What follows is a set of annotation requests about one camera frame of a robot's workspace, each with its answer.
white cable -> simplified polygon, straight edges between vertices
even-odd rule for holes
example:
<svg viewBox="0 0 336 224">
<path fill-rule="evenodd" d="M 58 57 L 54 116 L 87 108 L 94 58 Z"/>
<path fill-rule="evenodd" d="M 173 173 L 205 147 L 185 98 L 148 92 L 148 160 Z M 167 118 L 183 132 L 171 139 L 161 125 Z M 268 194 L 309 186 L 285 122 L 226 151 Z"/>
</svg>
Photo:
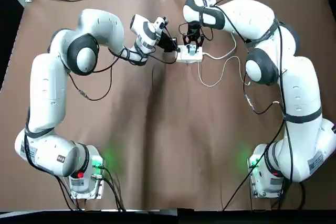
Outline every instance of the white cable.
<svg viewBox="0 0 336 224">
<path fill-rule="evenodd" d="M 207 52 L 204 52 L 203 55 L 207 55 L 207 56 L 209 56 L 210 58 L 212 58 L 212 59 L 214 59 L 214 60 L 221 60 L 221 59 L 224 59 L 225 57 L 229 56 L 229 55 L 232 54 L 232 52 L 234 52 L 234 51 L 236 50 L 236 48 L 237 48 L 237 42 L 236 42 L 235 37 L 233 36 L 233 33 L 231 33 L 231 37 L 232 37 L 233 41 L 235 42 L 235 47 L 234 47 L 230 52 L 228 52 L 226 55 L 223 55 L 223 56 L 218 57 L 218 58 L 211 56 L 211 55 L 208 54 Z"/>
<path fill-rule="evenodd" d="M 203 82 L 202 77 L 201 77 L 201 74 L 200 74 L 200 63 L 198 62 L 198 64 L 197 64 L 197 68 L 198 68 L 198 77 L 200 78 L 201 83 L 202 83 L 204 86 L 207 86 L 207 87 L 209 87 L 209 88 L 214 87 L 214 86 L 216 86 L 217 84 L 219 84 L 219 82 L 221 81 L 221 79 L 222 79 L 222 77 L 223 77 L 224 69 L 225 69 L 226 63 L 227 63 L 229 60 L 233 59 L 233 58 L 237 58 L 237 59 L 238 59 L 238 62 L 239 62 L 239 75 L 240 75 L 240 79 L 242 80 L 242 83 L 243 83 L 244 85 L 249 86 L 249 85 L 251 84 L 251 82 L 249 82 L 248 84 L 246 84 L 246 83 L 244 83 L 244 81 L 243 81 L 242 71 L 240 70 L 240 59 L 239 59 L 238 56 L 231 56 L 230 58 L 228 58 L 228 59 L 225 61 L 224 66 L 223 66 L 223 71 L 222 71 L 222 74 L 221 74 L 220 79 L 219 79 L 218 81 L 216 81 L 216 82 L 215 82 L 214 84 L 212 84 L 212 85 L 207 85 L 207 84 L 205 84 L 205 83 Z"/>
</svg>

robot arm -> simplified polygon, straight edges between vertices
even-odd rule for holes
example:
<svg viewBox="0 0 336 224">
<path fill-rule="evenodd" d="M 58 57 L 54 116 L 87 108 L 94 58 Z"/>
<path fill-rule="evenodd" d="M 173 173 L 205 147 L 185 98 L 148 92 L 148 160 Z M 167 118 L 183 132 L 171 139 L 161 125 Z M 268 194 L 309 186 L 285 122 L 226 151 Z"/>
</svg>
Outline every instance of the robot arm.
<svg viewBox="0 0 336 224">
<path fill-rule="evenodd" d="M 291 173 L 289 139 L 293 154 L 292 180 L 300 182 L 310 177 L 335 151 L 336 128 L 322 118 L 320 90 L 312 62 L 306 57 L 294 56 L 299 39 L 291 27 L 278 22 L 272 9 L 255 0 L 232 0 L 221 6 L 211 6 L 209 2 L 216 0 L 186 1 L 183 15 L 189 25 L 230 33 L 238 31 L 251 41 L 254 49 L 247 56 L 246 73 L 256 83 L 280 84 L 282 74 L 284 119 L 289 136 L 285 132 L 283 140 L 272 144 L 251 174 L 254 196 L 278 197 L 283 177 L 289 178 Z M 266 146 L 256 147 L 249 167 L 260 159 Z"/>
<path fill-rule="evenodd" d="M 136 65 L 144 65 L 146 54 L 162 43 L 165 18 L 154 24 L 135 15 L 131 30 L 137 35 L 131 49 L 123 45 L 120 19 L 111 13 L 85 9 L 76 30 L 57 31 L 48 53 L 37 56 L 30 76 L 30 109 L 25 129 L 16 138 L 15 151 L 24 160 L 55 176 L 68 177 L 76 198 L 101 198 L 104 161 L 94 146 L 75 143 L 58 136 L 54 128 L 65 118 L 67 78 L 73 72 L 91 74 L 97 64 L 99 45 Z"/>
</svg>

label sticker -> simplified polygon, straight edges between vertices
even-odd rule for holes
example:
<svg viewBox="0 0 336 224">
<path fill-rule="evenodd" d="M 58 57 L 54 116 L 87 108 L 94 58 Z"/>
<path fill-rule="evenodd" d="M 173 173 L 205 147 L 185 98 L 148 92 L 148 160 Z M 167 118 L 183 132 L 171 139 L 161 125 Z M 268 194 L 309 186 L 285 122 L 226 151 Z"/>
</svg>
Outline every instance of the label sticker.
<svg viewBox="0 0 336 224">
<path fill-rule="evenodd" d="M 76 180 L 72 179 L 71 184 L 73 186 L 83 186 L 84 185 L 84 179 L 76 179 Z"/>
<path fill-rule="evenodd" d="M 313 174 L 322 164 L 323 154 L 321 151 L 318 151 L 312 159 L 308 160 L 310 174 Z"/>
<path fill-rule="evenodd" d="M 24 147 L 23 144 L 21 145 L 21 150 L 20 151 L 21 151 L 21 153 L 22 153 L 23 156 L 26 156 L 26 154 L 25 154 L 25 147 Z M 36 151 L 37 151 L 37 148 L 31 147 L 31 146 L 29 147 L 30 158 L 31 158 L 31 160 L 33 162 L 35 162 Z"/>
<path fill-rule="evenodd" d="M 281 185 L 283 179 L 281 178 L 271 178 L 271 185 Z"/>
<path fill-rule="evenodd" d="M 58 155 L 56 160 L 57 160 L 58 162 L 64 163 L 65 157 L 62 156 L 62 155 Z"/>
</svg>

power strip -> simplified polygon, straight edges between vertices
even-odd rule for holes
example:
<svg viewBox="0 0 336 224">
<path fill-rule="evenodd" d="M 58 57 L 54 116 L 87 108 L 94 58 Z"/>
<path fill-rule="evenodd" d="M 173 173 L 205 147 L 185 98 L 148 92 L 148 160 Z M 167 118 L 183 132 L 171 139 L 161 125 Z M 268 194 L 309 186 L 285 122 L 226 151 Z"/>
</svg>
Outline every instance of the power strip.
<svg viewBox="0 0 336 224">
<path fill-rule="evenodd" d="M 197 52 L 194 55 L 189 54 L 188 48 L 185 45 L 178 45 L 180 52 L 176 52 L 176 62 L 183 62 L 183 63 L 196 63 L 202 62 L 203 60 L 203 51 L 202 47 L 199 47 Z M 191 49 L 196 49 L 195 45 L 190 45 Z"/>
</svg>

workbench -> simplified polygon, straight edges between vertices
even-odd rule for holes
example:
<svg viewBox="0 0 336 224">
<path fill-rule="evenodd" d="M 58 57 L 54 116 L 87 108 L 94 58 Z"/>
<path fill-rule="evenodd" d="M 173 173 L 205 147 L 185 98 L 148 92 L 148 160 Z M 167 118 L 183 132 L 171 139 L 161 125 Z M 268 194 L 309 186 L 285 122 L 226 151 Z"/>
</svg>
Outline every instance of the workbench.
<svg viewBox="0 0 336 224">
<path fill-rule="evenodd" d="M 300 35 L 298 56 L 312 60 L 319 78 L 323 117 L 336 122 L 333 81 L 336 79 L 336 25 L 327 0 L 258 0 L 272 8 L 280 21 Z M 117 15 L 130 47 L 135 35 L 129 30 L 134 14 L 150 21 L 166 16 L 168 29 L 182 43 L 178 32 L 184 22 L 185 0 L 87 0 L 63 3 L 34 0 L 25 7 L 13 54 L 0 94 L 0 209 L 2 211 L 66 209 L 57 181 L 34 170 L 14 151 L 29 106 L 29 80 L 33 59 L 47 51 L 51 36 L 60 28 L 75 29 L 80 12 L 97 8 Z M 246 49 L 237 37 L 237 56 L 243 63 Z M 233 47 L 229 33 L 214 30 L 204 51 L 221 56 Z M 156 57 L 167 61 L 172 54 L 158 48 Z M 113 56 L 101 47 L 97 69 L 109 65 Z M 216 81 L 224 62 L 205 58 L 202 76 Z M 75 76 L 90 97 L 102 96 L 109 86 L 109 72 Z M 247 174 L 246 158 L 256 145 L 268 143 L 278 131 L 282 115 L 274 107 L 255 115 L 243 95 L 238 62 L 228 62 L 219 85 L 201 85 L 197 65 L 164 65 L 149 59 L 143 67 L 119 60 L 113 67 L 112 89 L 106 98 L 91 102 L 83 98 L 70 79 L 67 114 L 56 132 L 69 140 L 92 144 L 107 158 L 121 180 L 127 209 L 194 208 L 221 209 Z M 280 99 L 277 85 L 247 87 L 255 107 L 262 110 Z M 332 156 L 304 184 L 306 209 L 336 209 L 336 157 Z M 300 203 L 297 185 L 289 190 L 284 208 Z M 109 187 L 103 200 L 89 201 L 90 209 L 115 209 Z M 269 209 L 269 200 L 253 199 L 253 208 Z M 246 182 L 228 209 L 250 209 Z"/>
</svg>

